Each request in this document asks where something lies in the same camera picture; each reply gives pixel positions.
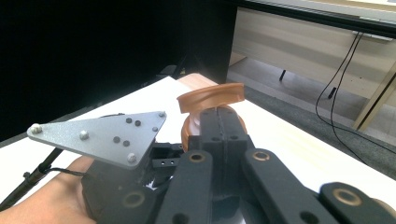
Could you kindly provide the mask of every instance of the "black cable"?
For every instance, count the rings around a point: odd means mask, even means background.
[[[76,176],[84,176],[86,174],[86,173],[82,173],[82,172],[78,172],[78,171],[71,171],[71,170],[67,170],[67,169],[64,169],[64,168],[57,168],[57,167],[49,168],[45,172],[46,172],[46,174],[48,174],[51,171],[59,171],[61,173],[65,173],[65,174],[68,174],[68,175],[76,175]]]
[[[331,110],[331,112],[330,112],[330,122],[332,123],[332,131],[334,132],[334,135],[335,135],[335,137],[338,139],[338,141],[339,141],[341,144],[343,144],[344,147],[346,147],[350,152],[352,152],[362,163],[364,163],[364,164],[367,165],[367,163],[366,163],[360,156],[358,156],[358,154],[356,154],[351,148],[349,148],[349,147],[347,146],[347,144],[345,144],[343,141],[341,141],[341,139],[338,137],[337,132],[335,131],[334,121],[333,121],[333,119],[332,119],[332,115],[333,115],[333,111],[334,111],[334,105],[335,105],[335,99],[336,99],[336,97],[337,97],[338,90],[340,89],[341,83],[343,82],[343,79],[344,79],[344,75],[345,75],[345,73],[346,73],[346,70],[347,70],[347,68],[349,67],[350,62],[352,62],[352,58],[353,58],[353,55],[355,54],[356,48],[358,47],[359,42],[361,42],[361,37],[362,37],[362,36],[363,36],[363,34],[361,34],[361,36],[359,37],[358,41],[356,42],[356,45],[355,45],[354,49],[352,50],[352,54],[350,55],[349,60],[348,60],[348,62],[346,63],[346,66],[345,66],[345,68],[344,68],[343,74],[341,75],[340,81],[338,82],[337,89],[336,89],[336,91],[335,91],[335,93],[334,93],[334,97],[332,98],[332,110]]]
[[[344,62],[345,62],[346,59],[347,59],[347,56],[349,55],[350,51],[352,50],[352,48],[353,48],[353,46],[354,46],[354,44],[355,44],[355,42],[356,42],[358,36],[359,36],[358,42],[356,43],[355,48],[353,49],[353,52],[352,52],[352,54],[351,54],[351,57],[349,58],[349,61],[348,61],[347,65],[346,65],[346,67],[345,67],[345,69],[344,69],[344,71],[343,71],[343,74],[342,74],[342,76],[341,76],[341,78],[340,78],[340,82],[339,82],[338,87],[337,87],[337,89],[336,89],[334,98],[333,98],[333,100],[332,100],[332,111],[331,111],[331,122],[332,122],[332,123],[329,123],[329,122],[327,122],[326,120],[324,120],[324,119],[319,115],[319,113],[318,113],[318,102],[319,102],[321,96],[323,95],[323,93],[324,93],[324,92],[326,91],[326,89],[330,86],[330,84],[332,83],[332,81],[334,80],[334,78],[336,77],[336,75],[338,74],[338,72],[340,71],[342,65],[344,64]],[[354,151],[352,151],[344,142],[342,142],[342,141],[340,140],[340,138],[338,137],[338,135],[337,135],[337,133],[335,132],[335,129],[334,129],[334,128],[339,129],[339,130],[342,130],[342,131],[345,131],[345,132],[353,133],[353,134],[359,136],[360,138],[363,138],[363,139],[365,139],[365,140],[371,142],[372,144],[375,144],[375,145],[377,145],[377,146],[379,146],[379,147],[382,147],[382,148],[386,149],[387,151],[389,151],[389,152],[391,152],[391,153],[393,153],[393,154],[396,154],[396,153],[395,153],[394,151],[390,150],[389,148],[384,147],[384,146],[381,146],[381,145],[379,145],[378,143],[376,143],[376,142],[374,142],[374,141],[372,141],[372,140],[370,140],[370,139],[368,139],[368,138],[366,138],[366,137],[364,137],[364,136],[362,136],[362,135],[360,135],[360,134],[358,134],[358,133],[354,133],[354,132],[352,132],[352,131],[350,131],[350,130],[347,130],[347,129],[344,129],[344,128],[335,126],[334,123],[333,123],[333,119],[332,119],[332,114],[333,114],[333,109],[334,109],[335,98],[336,98],[337,92],[338,92],[339,87],[340,87],[340,85],[341,85],[341,82],[342,82],[342,80],[343,80],[343,78],[344,78],[344,74],[345,74],[345,72],[346,72],[346,70],[347,70],[347,67],[349,66],[349,63],[352,61],[352,57],[353,57],[353,55],[354,55],[354,53],[355,53],[355,50],[356,50],[356,48],[357,48],[359,42],[361,41],[362,36],[363,36],[363,34],[361,34],[361,33],[357,33],[357,34],[356,34],[356,36],[355,36],[355,38],[354,38],[354,40],[353,40],[353,42],[352,42],[352,44],[351,44],[351,46],[350,46],[350,48],[349,48],[349,51],[348,51],[348,53],[346,54],[346,57],[345,57],[344,60],[341,62],[340,66],[338,67],[337,71],[335,72],[335,74],[334,74],[334,76],[332,77],[332,79],[330,80],[330,82],[326,85],[326,87],[325,87],[325,88],[323,89],[323,91],[320,93],[320,96],[319,96],[318,99],[317,99],[317,103],[316,103],[316,106],[315,106],[315,110],[316,110],[316,114],[317,114],[317,116],[318,116],[319,119],[321,119],[321,120],[322,120],[323,122],[325,122],[326,124],[332,126],[332,130],[333,130],[333,132],[334,132],[334,135],[335,135],[336,138],[338,139],[338,141],[340,141],[341,144],[343,144],[349,151],[351,151],[357,158],[359,158],[359,160],[360,160],[361,162],[365,163]]]
[[[23,174],[25,179],[20,183],[1,203],[0,212],[8,209],[17,203],[29,190],[31,190],[42,178],[44,178],[48,170],[55,161],[55,159],[62,153],[62,150],[55,148],[51,151],[46,159],[41,162],[37,168],[30,174],[28,172]]]

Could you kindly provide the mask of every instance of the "white table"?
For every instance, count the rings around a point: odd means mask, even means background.
[[[74,120],[117,113],[164,110],[167,121],[158,133],[157,141],[179,143],[180,129],[187,115],[180,114],[177,97],[190,89],[213,84],[199,75],[190,75],[179,81],[167,77]],[[393,179],[355,161],[249,101],[233,104],[231,107],[244,119],[254,145],[275,152],[306,187],[318,191],[324,183],[344,182],[396,208],[396,181]],[[22,182],[23,173],[32,172],[52,149],[53,147],[28,138],[0,148],[0,201]],[[53,167],[67,167],[77,157],[77,154],[65,151],[53,163]],[[49,174],[35,189],[40,188],[54,175],[56,174]]]

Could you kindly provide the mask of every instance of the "metal plate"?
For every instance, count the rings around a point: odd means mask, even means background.
[[[164,112],[33,125],[30,139],[134,169],[166,120]]]

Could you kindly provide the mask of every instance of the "bolt head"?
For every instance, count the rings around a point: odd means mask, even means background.
[[[114,138],[113,138],[113,142],[114,143],[119,143],[121,141],[121,139],[118,137],[118,136],[115,136]]]
[[[123,141],[122,143],[125,147],[128,147],[129,145],[131,145],[131,143],[129,141]]]
[[[136,162],[136,159],[137,159],[137,157],[134,153],[128,154],[128,158],[127,158],[128,162],[130,162],[130,163]]]
[[[87,140],[89,137],[90,137],[90,135],[88,134],[87,131],[83,130],[79,133],[79,139],[81,139],[81,140]]]
[[[42,133],[43,128],[41,127],[41,125],[35,123],[32,125],[32,127],[30,127],[30,132],[32,132],[32,134]]]
[[[29,177],[29,175],[30,175],[29,172],[25,172],[25,173],[23,174],[23,177],[24,177],[24,178],[27,178],[27,177]]]

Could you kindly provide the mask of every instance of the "orange curved part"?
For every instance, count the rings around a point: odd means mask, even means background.
[[[189,136],[199,135],[201,111],[219,106],[233,110],[227,105],[245,100],[244,85],[232,83],[203,88],[185,93],[177,99],[181,113],[190,113],[181,129],[181,143],[183,149],[187,151]],[[239,116],[238,118],[246,133],[245,122]]]
[[[181,113],[229,105],[245,100],[244,84],[230,83],[187,92],[177,97]]]

